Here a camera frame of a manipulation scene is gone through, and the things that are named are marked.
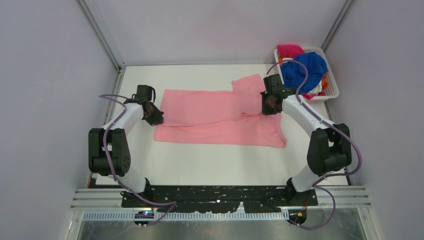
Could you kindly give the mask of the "pink t shirt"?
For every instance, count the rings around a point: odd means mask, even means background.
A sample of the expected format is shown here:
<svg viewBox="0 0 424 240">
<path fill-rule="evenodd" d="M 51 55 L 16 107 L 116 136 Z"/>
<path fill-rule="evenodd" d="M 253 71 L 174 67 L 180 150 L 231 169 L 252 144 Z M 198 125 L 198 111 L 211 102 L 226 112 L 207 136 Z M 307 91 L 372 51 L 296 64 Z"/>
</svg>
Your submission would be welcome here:
<svg viewBox="0 0 424 240">
<path fill-rule="evenodd" d="M 285 148 L 281 114 L 262 114 L 262 77 L 254 74 L 231 84 L 232 90 L 166 89 L 160 105 L 164 122 L 154 140 Z"/>
</svg>

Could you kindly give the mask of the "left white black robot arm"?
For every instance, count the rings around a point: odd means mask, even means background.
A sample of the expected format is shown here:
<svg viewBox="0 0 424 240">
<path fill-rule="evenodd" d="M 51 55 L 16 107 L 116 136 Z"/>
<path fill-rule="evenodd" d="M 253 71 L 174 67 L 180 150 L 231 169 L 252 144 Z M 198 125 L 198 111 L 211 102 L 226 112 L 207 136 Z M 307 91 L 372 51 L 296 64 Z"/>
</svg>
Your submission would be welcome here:
<svg viewBox="0 0 424 240">
<path fill-rule="evenodd" d="M 132 159 L 127 136 L 134 126 L 145 121 L 150 126 L 161 125 L 164 113 L 155 106 L 156 91 L 149 85 L 138 85 L 131 97 L 103 94 L 101 98 L 115 102 L 122 111 L 100 128 L 88 133 L 88 167 L 92 173 L 110 177 L 127 192 L 141 207 L 153 202 L 150 181 L 131 167 Z"/>
</svg>

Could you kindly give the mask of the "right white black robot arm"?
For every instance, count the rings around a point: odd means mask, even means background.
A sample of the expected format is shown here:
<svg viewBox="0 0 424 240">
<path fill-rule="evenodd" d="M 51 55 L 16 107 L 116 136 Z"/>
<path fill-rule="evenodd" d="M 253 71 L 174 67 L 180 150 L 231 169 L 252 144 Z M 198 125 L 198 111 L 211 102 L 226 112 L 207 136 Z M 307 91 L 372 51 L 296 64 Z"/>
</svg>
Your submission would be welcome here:
<svg viewBox="0 0 424 240">
<path fill-rule="evenodd" d="M 295 88 L 283 85 L 278 74 L 264 77 L 261 92 L 262 114 L 285 113 L 295 120 L 309 136 L 306 166 L 287 180 L 285 198 L 291 205 L 299 205 L 306 193 L 326 175 L 338 172 L 352 163 L 349 128 L 335 124 L 314 110 L 298 95 Z"/>
</svg>

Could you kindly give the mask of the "magenta t shirt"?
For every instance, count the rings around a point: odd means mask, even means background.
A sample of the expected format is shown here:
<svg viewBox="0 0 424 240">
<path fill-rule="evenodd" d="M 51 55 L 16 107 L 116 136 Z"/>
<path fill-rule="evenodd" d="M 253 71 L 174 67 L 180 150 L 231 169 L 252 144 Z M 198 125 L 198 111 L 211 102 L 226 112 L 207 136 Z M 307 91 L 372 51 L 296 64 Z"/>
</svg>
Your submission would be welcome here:
<svg viewBox="0 0 424 240">
<path fill-rule="evenodd" d="M 305 53 L 302 47 L 296 44 L 279 44 L 276 49 L 281 58 L 294 59 L 296 56 Z"/>
</svg>

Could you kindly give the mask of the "white plastic laundry basket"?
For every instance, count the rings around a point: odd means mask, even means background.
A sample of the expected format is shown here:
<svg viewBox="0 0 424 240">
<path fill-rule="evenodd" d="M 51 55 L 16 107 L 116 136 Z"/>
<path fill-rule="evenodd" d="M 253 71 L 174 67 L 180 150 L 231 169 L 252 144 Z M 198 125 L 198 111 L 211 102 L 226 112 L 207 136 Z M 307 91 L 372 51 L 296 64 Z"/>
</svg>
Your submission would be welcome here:
<svg viewBox="0 0 424 240">
<path fill-rule="evenodd" d="M 278 63 L 277 71 L 283 84 L 287 88 L 297 89 L 304 82 L 305 69 L 307 69 L 308 77 L 299 90 L 300 96 L 303 96 L 309 103 L 321 103 L 337 98 L 339 89 L 323 50 L 319 47 L 309 46 L 302 47 L 302 49 L 305 53 L 295 58 L 282 58 L 277 48 L 274 50 L 275 61 Z M 300 62 L 305 68 L 292 60 Z"/>
</svg>

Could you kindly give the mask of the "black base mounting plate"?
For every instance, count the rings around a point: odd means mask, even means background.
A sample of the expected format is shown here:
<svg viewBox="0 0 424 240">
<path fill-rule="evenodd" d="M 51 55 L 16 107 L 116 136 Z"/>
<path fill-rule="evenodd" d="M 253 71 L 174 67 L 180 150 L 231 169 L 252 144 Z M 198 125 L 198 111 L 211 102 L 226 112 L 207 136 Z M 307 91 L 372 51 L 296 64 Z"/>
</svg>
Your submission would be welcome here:
<svg viewBox="0 0 424 240">
<path fill-rule="evenodd" d="M 291 195 L 281 185 L 153 185 L 149 195 L 141 196 L 121 191 L 123 208 L 156 209 L 159 213 L 234 213 L 243 207 L 246 213 L 277 213 L 281 207 L 315 207 L 318 200 L 314 190 Z"/>
</svg>

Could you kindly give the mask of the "aluminium frame rail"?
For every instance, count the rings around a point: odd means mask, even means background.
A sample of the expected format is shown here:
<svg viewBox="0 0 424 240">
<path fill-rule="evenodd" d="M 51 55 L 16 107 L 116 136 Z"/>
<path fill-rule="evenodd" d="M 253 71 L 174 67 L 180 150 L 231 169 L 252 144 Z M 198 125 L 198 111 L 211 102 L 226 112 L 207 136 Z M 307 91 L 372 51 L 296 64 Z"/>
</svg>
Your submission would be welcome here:
<svg viewBox="0 0 424 240">
<path fill-rule="evenodd" d="M 369 208 L 371 202 L 362 186 L 317 186 L 288 198 L 284 186 L 184 186 L 153 185 L 145 196 L 147 203 L 121 188 L 78 189 L 71 203 L 73 210 L 156 209 L 165 213 L 249 213 L 276 212 L 277 208 Z"/>
</svg>

